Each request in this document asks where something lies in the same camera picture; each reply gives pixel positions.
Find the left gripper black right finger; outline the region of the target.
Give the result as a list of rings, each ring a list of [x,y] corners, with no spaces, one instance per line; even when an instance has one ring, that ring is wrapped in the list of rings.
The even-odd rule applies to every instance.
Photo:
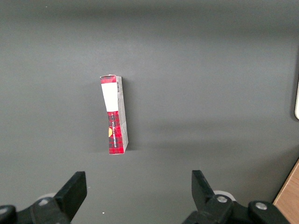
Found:
[[[196,206],[185,224],[288,224],[279,209],[266,201],[251,201],[247,207],[224,194],[216,194],[201,170],[192,171],[192,197]]]

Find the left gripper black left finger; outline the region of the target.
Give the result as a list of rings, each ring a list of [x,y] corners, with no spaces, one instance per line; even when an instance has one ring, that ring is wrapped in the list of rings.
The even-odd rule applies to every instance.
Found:
[[[44,196],[17,211],[13,205],[0,207],[2,224],[70,224],[87,196],[86,175],[76,172],[54,195]]]

